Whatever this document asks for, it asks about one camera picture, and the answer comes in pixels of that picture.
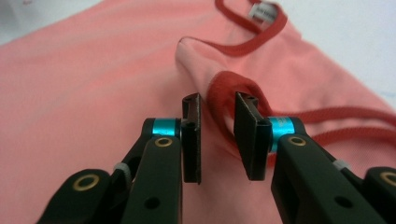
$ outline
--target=clothing label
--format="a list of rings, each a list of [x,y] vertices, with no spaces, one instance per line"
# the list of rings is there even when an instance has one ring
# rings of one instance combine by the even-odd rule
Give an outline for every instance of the clothing label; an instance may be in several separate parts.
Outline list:
[[[254,4],[248,15],[255,20],[274,22],[277,10],[273,5],[261,2]]]

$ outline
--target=pink fabric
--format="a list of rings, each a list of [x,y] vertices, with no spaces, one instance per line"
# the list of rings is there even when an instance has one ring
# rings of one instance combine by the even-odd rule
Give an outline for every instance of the pink fabric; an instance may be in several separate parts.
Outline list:
[[[250,9],[241,0],[226,6],[243,16]],[[181,117],[182,97],[196,91],[205,98],[203,184],[184,185],[184,222],[280,222],[269,187],[272,169],[266,181],[249,182],[233,142],[213,120],[217,74],[232,71],[257,83],[275,111],[354,105],[392,112],[290,23],[281,23],[265,30],[274,31],[264,34],[262,45],[230,56],[226,45],[258,42],[262,27],[244,29],[211,1],[112,0],[0,47],[0,223],[37,221],[77,171],[111,173],[145,118]],[[195,38],[178,43],[183,36]],[[362,125],[391,129],[373,119],[307,129],[317,134]],[[326,148],[359,175],[374,165],[396,167],[387,142],[359,139]]]

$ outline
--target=white surface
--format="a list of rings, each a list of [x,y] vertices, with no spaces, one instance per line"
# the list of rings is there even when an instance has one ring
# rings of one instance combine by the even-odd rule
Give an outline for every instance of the white surface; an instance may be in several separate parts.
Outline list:
[[[0,0],[0,44],[100,0]],[[278,2],[303,34],[396,108],[396,1]]]

